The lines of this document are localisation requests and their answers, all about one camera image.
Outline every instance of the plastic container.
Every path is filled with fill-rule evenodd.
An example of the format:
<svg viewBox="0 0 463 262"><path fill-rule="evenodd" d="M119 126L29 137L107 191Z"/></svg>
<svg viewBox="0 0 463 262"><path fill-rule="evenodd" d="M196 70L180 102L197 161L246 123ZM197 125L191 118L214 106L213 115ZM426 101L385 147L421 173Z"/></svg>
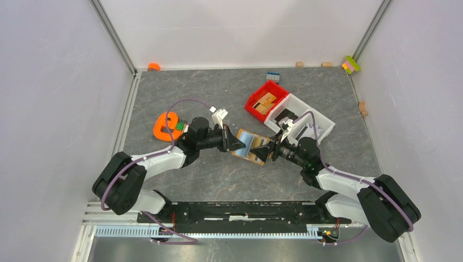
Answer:
<svg viewBox="0 0 463 262"><path fill-rule="evenodd" d="M273 107L270 108L270 110L267 112L267 114L262 115L259 111L254 109L252 106L257 103L257 101L263 97L267 93L273 94L276 99L272 102L275 103ZM259 88L257 91L255 91L248 99L245 109L251 113L253 116L255 116L257 119L259 119L262 123L264 123L265 119L269 115L272 110L279 105L279 103L287 96L289 95L289 92L284 90L282 87L277 85L275 82L269 80L267 81L261 88Z"/></svg>
<svg viewBox="0 0 463 262"><path fill-rule="evenodd" d="M297 98L293 94L287 95L285 98L283 98L280 103L276 104L273 109L271 109L267 113L267 117L264 121L264 124L268 126L270 129L272 129L275 133L280 131L280 127L278 126L275 118L284 110L288 109L289 111L295 113L297 116L301 116L303 113L307 111L312 111L313 114L315 115L315 122L316 124L321 127L324 131L321 136L319 136L318 141L322 141L323 138L325 138L333 129L335 123L331 121L329 118L326 116L322 115L320 112L315 110L314 108L310 107L306 103L304 103L302 100ZM310 114L306 115L303 119L301 119L303 123L312 123L312 116ZM300 128L293 130L288 135L288 140L291 144L296 144L298 143L297 139L295 138L297 134L299 133L300 130L304 125L300 125Z"/></svg>

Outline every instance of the white bin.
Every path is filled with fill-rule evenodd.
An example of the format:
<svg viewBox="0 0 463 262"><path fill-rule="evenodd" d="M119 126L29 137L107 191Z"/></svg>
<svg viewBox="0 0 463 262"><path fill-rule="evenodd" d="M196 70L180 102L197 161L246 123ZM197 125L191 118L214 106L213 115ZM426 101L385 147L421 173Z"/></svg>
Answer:
<svg viewBox="0 0 463 262"><path fill-rule="evenodd" d="M315 122L316 124L321 127L324 132L321 136L319 136L318 141L322 141L333 129L335 123L326 116L322 115L320 112L315 110L314 108L310 107L306 103L304 103L301 99L297 98L293 94L287 95L279 104L277 104L268 114L267 118L264 121L264 124L268 126L270 129L272 129L275 133L278 133L280 131L280 127L277 125L275 118L284 110L288 109L289 111L295 113L297 116L301 116L303 113L307 111L312 111L313 114L315 115ZM301 121L304 121L306 123L312 123L312 116L310 114L306 115L304 119ZM288 136L288 140L291 144L298 144L298 141L296 140L295 136L292 135L297 135L298 130L295 130Z"/></svg>

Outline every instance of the gray floor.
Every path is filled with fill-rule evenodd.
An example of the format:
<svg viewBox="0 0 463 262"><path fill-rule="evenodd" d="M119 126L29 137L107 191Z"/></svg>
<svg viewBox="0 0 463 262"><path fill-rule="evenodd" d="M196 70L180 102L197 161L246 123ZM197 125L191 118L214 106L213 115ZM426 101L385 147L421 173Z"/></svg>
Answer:
<svg viewBox="0 0 463 262"><path fill-rule="evenodd" d="M236 135L239 128L256 134L274 133L245 109L249 96L264 82L266 72L281 74L280 85L336 123L322 142L325 159L336 168L363 176L378 176L379 168L360 116L351 81L342 68L225 69L144 72L141 75L124 151L143 154L168 146L153 138L158 116L182 98L203 100L229 112L225 123ZM185 102L174 110L181 119L211 113L200 104ZM187 168L171 170L145 183L176 201L314 200L322 191L304 184L300 167L283 159L260 166L203 150Z"/></svg>
<svg viewBox="0 0 463 262"><path fill-rule="evenodd" d="M349 239L359 229L341 229ZM371 229L358 240L323 247L316 240L200 239L196 246L158 246L148 239L97 237L89 261L403 261L399 244L381 240Z"/></svg>

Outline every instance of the orange object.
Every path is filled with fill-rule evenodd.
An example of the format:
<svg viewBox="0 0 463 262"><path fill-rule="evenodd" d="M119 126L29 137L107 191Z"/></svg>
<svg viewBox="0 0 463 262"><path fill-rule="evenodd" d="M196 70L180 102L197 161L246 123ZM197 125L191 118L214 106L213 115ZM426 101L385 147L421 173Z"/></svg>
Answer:
<svg viewBox="0 0 463 262"><path fill-rule="evenodd" d="M365 101L359 102L359 110L360 110L360 115L362 115L362 117L365 117L368 115L368 112L365 110Z"/></svg>
<svg viewBox="0 0 463 262"><path fill-rule="evenodd" d="M161 67L158 64L151 63L148 65L148 71L159 71Z"/></svg>
<svg viewBox="0 0 463 262"><path fill-rule="evenodd" d="M175 129L175 126L179 122L179 117L176 113L174 112L169 112L169 118L167 120L167 125L169 126L172 131L172 136L174 137L174 140L177 140L180 135L183 133L181 130ZM169 133L165 132L166 126L165 126L165 113L161 114L158 118L158 121L156 121L155 127L153 127L153 135L161 141L165 142L171 142Z"/></svg>

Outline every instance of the white wall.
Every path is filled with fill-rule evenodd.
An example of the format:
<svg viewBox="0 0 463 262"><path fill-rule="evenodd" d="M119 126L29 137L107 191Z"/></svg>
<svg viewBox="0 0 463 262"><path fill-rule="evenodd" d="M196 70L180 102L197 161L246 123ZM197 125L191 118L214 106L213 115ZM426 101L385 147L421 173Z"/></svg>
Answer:
<svg viewBox="0 0 463 262"><path fill-rule="evenodd" d="M307 66L351 55L381 0L102 0L138 68Z"/></svg>
<svg viewBox="0 0 463 262"><path fill-rule="evenodd" d="M88 1L0 3L0 260L69 261L130 74Z"/></svg>
<svg viewBox="0 0 463 262"><path fill-rule="evenodd" d="M354 76L376 151L422 212L420 261L460 261L463 2L394 1Z"/></svg>

